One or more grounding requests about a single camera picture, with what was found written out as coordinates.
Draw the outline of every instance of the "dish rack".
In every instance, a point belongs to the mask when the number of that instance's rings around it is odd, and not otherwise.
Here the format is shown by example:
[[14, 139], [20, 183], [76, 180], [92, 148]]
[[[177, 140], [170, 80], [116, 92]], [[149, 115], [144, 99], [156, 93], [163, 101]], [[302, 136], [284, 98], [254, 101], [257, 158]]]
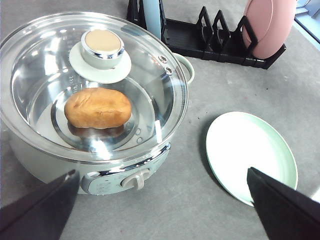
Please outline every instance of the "dish rack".
[[[246, 16], [235, 31], [230, 31], [223, 12], [219, 10], [211, 24], [207, 9], [202, 7], [195, 24], [165, 17], [164, 5], [159, 0], [161, 41], [177, 54], [220, 63], [232, 63], [254, 68], [268, 69], [287, 49], [283, 44], [271, 57], [259, 59], [252, 55], [258, 44], [257, 37]], [[146, 30], [143, 0], [129, 0], [126, 19]], [[245, 27], [251, 44], [246, 48], [242, 38]]]

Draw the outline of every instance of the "metal ring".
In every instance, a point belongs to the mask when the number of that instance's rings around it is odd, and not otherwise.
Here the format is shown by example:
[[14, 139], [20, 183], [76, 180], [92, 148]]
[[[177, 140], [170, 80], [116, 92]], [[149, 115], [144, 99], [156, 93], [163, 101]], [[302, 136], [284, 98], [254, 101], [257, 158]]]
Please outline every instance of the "metal ring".
[[85, 51], [87, 51], [89, 54], [99, 58], [99, 59], [115, 59], [117, 58], [119, 55], [121, 55], [124, 51], [125, 51], [125, 44], [124, 42], [122, 41], [122, 39], [117, 35], [115, 34], [113, 31], [109, 31], [111, 33], [113, 33], [120, 41], [120, 48], [119, 50], [116, 52], [116, 53], [113, 53], [113, 54], [105, 54], [105, 53], [100, 53], [100, 52], [97, 52], [97, 51], [94, 51], [93, 49], [91, 49], [87, 43], [86, 43], [86, 36], [87, 34], [91, 32], [91, 30], [89, 31], [86, 31], [82, 37], [81, 37], [81, 45], [82, 47], [84, 48]]

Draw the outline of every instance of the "bread roll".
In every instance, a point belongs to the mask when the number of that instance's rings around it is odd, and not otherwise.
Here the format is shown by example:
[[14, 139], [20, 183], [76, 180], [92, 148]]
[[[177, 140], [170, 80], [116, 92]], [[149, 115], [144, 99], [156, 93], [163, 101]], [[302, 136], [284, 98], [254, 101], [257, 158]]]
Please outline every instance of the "bread roll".
[[64, 114], [76, 128], [117, 128], [130, 118], [131, 104], [117, 90], [85, 88], [69, 97]]

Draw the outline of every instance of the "gray countertop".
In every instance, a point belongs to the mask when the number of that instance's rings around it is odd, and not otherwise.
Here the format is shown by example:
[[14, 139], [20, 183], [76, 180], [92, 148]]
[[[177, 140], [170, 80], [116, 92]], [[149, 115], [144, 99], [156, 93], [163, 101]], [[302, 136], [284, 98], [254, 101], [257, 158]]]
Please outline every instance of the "gray countertop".
[[[233, 31], [246, 0], [164, 0], [167, 18], [195, 23], [202, 6], [211, 19], [222, 9]], [[40, 16], [93, 11], [125, 18], [127, 0], [1, 1], [1, 38]], [[195, 69], [189, 106], [169, 156], [140, 191], [78, 195], [61, 240], [267, 239], [253, 207], [229, 195], [214, 178], [205, 151], [210, 123], [219, 115], [248, 112], [275, 127], [298, 168], [297, 190], [312, 196], [320, 187], [320, 51], [294, 27], [287, 51], [268, 69], [188, 59]], [[1, 139], [1, 205], [41, 184]]]

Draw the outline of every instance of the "pot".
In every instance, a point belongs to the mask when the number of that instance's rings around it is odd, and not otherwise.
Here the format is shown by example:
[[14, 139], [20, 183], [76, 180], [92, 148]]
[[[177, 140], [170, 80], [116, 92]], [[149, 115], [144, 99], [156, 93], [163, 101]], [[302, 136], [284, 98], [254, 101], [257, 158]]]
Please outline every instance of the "pot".
[[[111, 31], [123, 41], [131, 61], [124, 79], [97, 82], [70, 64], [71, 49], [94, 29]], [[165, 161], [188, 105], [188, 84], [177, 58], [190, 81], [194, 71], [155, 36], [102, 13], [64, 12], [19, 27], [0, 51], [1, 119], [17, 159], [35, 177], [48, 183], [76, 169], [79, 193], [105, 195], [141, 189]], [[131, 117], [120, 128], [74, 128], [66, 119], [67, 99], [96, 87], [118, 90], [130, 100]]]

